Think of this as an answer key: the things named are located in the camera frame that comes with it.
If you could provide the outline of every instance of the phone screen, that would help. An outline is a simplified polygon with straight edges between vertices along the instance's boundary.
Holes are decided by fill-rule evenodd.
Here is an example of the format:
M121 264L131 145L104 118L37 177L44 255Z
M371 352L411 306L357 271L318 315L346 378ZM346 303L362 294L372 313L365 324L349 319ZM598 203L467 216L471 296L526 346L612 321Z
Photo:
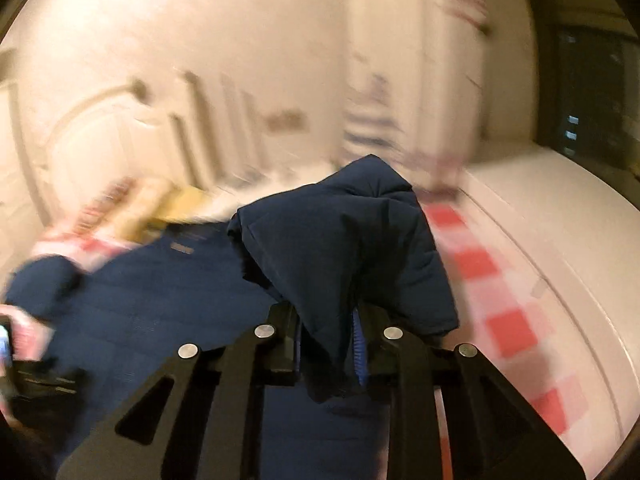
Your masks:
M11 354L11 342L9 340L9 331L0 325L0 376L4 376L5 370L13 364L13 356Z

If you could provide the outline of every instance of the metal rivet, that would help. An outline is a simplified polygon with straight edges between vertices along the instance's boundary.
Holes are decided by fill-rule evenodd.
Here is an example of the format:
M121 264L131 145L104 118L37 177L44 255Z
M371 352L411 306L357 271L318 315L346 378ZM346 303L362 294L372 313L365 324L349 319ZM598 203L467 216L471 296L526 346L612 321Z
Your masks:
M271 337L275 333L276 329L271 325L259 325L254 330L255 336L259 337L260 339Z
M458 352L464 357L476 357L478 355L478 349L471 343L462 343L458 347Z
M383 334L387 339L391 340L400 339L403 336L402 330L400 330L397 326L386 327Z
M193 343L187 343L178 348L178 355L183 359L191 359L198 354L198 347Z

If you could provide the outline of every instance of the phone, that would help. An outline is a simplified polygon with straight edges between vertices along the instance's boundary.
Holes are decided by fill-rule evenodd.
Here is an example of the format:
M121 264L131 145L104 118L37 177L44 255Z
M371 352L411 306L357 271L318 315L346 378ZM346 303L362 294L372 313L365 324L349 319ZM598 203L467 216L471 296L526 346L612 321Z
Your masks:
M9 316L0 316L0 389L6 399L17 394L14 382L14 343Z

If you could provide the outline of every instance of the white cabinet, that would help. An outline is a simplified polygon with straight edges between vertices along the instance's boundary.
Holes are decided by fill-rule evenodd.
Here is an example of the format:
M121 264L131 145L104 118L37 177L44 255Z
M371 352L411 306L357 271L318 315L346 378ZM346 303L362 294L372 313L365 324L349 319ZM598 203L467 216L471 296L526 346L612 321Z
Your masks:
M12 91L0 82L0 290L43 231L16 149Z

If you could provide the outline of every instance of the black bracket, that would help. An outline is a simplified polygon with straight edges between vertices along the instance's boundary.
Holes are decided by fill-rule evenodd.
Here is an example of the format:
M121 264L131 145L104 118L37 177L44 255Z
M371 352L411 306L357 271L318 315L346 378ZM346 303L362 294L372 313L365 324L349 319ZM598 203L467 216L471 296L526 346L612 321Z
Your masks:
M434 389L456 480L584 480L542 418L473 345L433 348L359 309L369 393L391 403L388 480L442 480ZM58 480L259 478L263 390L293 386L298 316L287 303L231 346L184 345L72 453Z

